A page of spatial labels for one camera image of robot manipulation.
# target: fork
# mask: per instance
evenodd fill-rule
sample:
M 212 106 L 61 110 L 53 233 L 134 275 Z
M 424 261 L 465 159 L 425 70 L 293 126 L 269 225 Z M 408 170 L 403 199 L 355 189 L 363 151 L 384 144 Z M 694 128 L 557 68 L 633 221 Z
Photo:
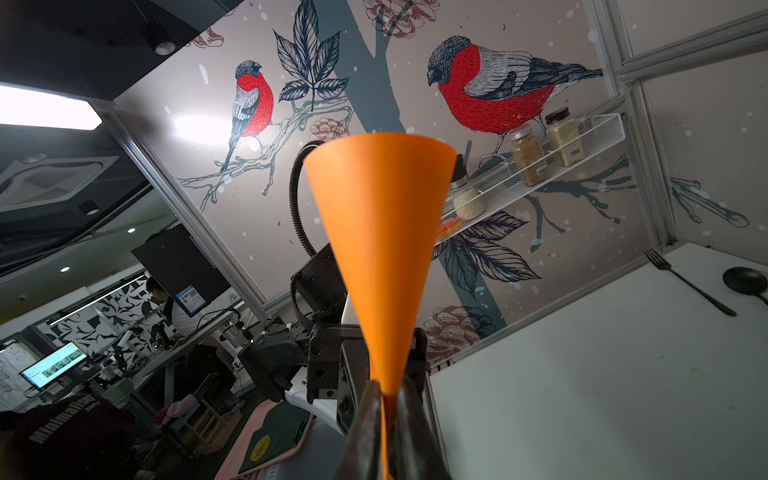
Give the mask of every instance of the fork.
M 651 262 L 651 263 L 652 263 L 652 264 L 653 264 L 653 265 L 654 265 L 656 268 L 658 268 L 659 270 L 669 270 L 670 272 L 672 272 L 672 273 L 674 273 L 675 275 L 677 275 L 677 278 L 679 278 L 680 280 L 683 280 L 685 283 L 687 283 L 687 284 L 688 284 L 688 286 L 690 286 L 690 288 L 692 288 L 692 289 L 696 290 L 698 293 L 700 293 L 700 294 L 701 294 L 701 296 L 703 296 L 704 298 L 706 298 L 707 300 L 709 300 L 709 301 L 710 301 L 710 303 L 712 303 L 714 306 L 716 306 L 718 309 L 720 309 L 720 311 L 721 311 L 721 312 L 725 313 L 726 315 L 730 315 L 730 316 L 736 316 L 736 312 L 734 312 L 733 310 L 731 310 L 731 309 L 730 309 L 730 308 L 728 308 L 727 306 L 723 305 L 722 303 L 718 302 L 718 301 L 717 301 L 717 300 L 715 300 L 715 299 L 714 299 L 714 298 L 713 298 L 711 295 L 709 295 L 708 293 L 704 292 L 704 291 L 703 291 L 702 289 L 700 289 L 699 287 L 697 287 L 697 286 L 693 285 L 693 284 L 692 284 L 691 282 L 689 282 L 688 280 L 685 280 L 685 279 L 683 278 L 683 276 L 682 276 L 682 275 L 680 275 L 678 272 L 676 272 L 676 271 L 672 270 L 672 265 L 670 265 L 670 263 L 669 263 L 669 262 L 667 262 L 667 261 L 664 259 L 664 257 L 662 257 L 662 256 L 661 256 L 659 253 L 657 253 L 655 250 L 645 250 L 645 252 L 644 252 L 644 253 L 645 253 L 645 256 L 646 256 L 646 257 L 648 257 L 648 259 L 650 260 L 650 262 Z

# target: glass jar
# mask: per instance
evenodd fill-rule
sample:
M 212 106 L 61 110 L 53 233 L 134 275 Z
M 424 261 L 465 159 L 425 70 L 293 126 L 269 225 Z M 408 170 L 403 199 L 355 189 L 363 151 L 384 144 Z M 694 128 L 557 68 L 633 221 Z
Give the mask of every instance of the glass jar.
M 456 155 L 451 179 L 451 200 L 456 209 L 456 216 L 464 221 L 479 217 L 485 211 L 482 198 L 478 198 L 480 194 L 480 190 L 469 181 L 464 156 Z
M 545 117 L 547 138 L 552 148 L 560 148 L 555 158 L 563 167 L 570 167 L 579 160 L 584 160 L 584 145 L 578 137 L 576 122 L 569 118 L 570 115 L 571 112 L 566 107 Z
M 531 125 L 524 124 L 517 127 L 510 134 L 512 140 L 512 157 L 518 165 L 520 178 L 523 183 L 533 187 L 549 178 L 549 168 L 547 161 L 539 161 L 544 156 L 541 149 L 541 142 L 531 134 Z M 523 170 L 528 165 L 535 164 L 532 167 Z

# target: orange funnel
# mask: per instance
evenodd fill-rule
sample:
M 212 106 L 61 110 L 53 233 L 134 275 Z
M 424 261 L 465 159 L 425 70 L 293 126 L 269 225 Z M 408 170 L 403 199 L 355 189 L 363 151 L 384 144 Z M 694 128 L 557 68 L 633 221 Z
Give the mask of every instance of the orange funnel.
M 340 138 L 305 162 L 389 421 L 455 162 L 447 144 L 407 134 Z

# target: pink mat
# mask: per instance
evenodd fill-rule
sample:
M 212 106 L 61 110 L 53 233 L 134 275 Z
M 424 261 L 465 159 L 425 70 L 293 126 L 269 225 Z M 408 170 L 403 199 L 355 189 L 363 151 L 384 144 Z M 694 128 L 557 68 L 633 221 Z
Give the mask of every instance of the pink mat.
M 248 452 L 248 445 L 250 444 L 250 439 L 253 436 L 253 433 L 256 430 L 261 428 L 261 426 L 264 424 L 264 418 L 266 417 L 266 414 L 276 405 L 277 404 L 272 400 L 264 400 L 259 404 L 259 406 L 257 406 L 253 410 L 253 413 L 251 413 L 250 417 L 248 418 L 248 422 L 246 422 L 245 426 L 243 427 L 243 431 L 240 432 L 240 436 L 237 437 L 237 440 L 235 440 L 234 445 L 232 445 L 230 454 L 227 455 L 227 459 L 224 460 L 223 464 L 221 464 L 221 468 L 219 468 L 219 472 L 216 474 L 216 477 L 214 480 L 237 480 L 239 478 L 255 478 L 255 475 L 251 476 L 253 473 L 258 472 L 262 468 L 268 467 L 274 463 L 281 462 L 285 458 L 288 458 L 294 453 L 299 451 L 299 449 L 301 448 L 301 445 L 304 443 L 304 439 L 306 438 L 307 432 L 310 430 L 310 426 L 312 425 L 314 416 L 310 416 L 310 422 L 307 424 L 306 428 L 304 429 L 304 433 L 301 435 L 301 439 L 299 440 L 299 444 L 296 446 L 296 448 L 291 449 L 288 452 L 283 453 L 282 455 L 278 455 L 272 460 L 265 462 L 262 465 L 259 465 L 258 467 L 252 470 L 247 470 L 243 473 L 239 473 L 240 467 L 243 466 L 243 459 L 245 458 L 245 455 Z

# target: bullfinch illustration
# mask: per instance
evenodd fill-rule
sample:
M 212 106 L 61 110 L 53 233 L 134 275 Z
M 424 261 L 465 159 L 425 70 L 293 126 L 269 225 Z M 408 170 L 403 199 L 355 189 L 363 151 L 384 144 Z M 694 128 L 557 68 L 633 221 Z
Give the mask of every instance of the bullfinch illustration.
M 467 128 L 498 135 L 498 154 L 510 130 L 537 118 L 566 87 L 603 76 L 578 64 L 535 58 L 526 51 L 493 51 L 455 36 L 432 53 L 429 84 L 438 83 L 454 118 Z
M 264 80 L 259 70 L 261 65 L 253 60 L 246 60 L 235 69 L 237 93 L 232 106 L 232 134 L 230 135 L 230 151 L 221 171 L 230 165 L 230 158 L 240 139 L 258 138 L 259 134 L 270 124 L 275 100 L 272 89 Z

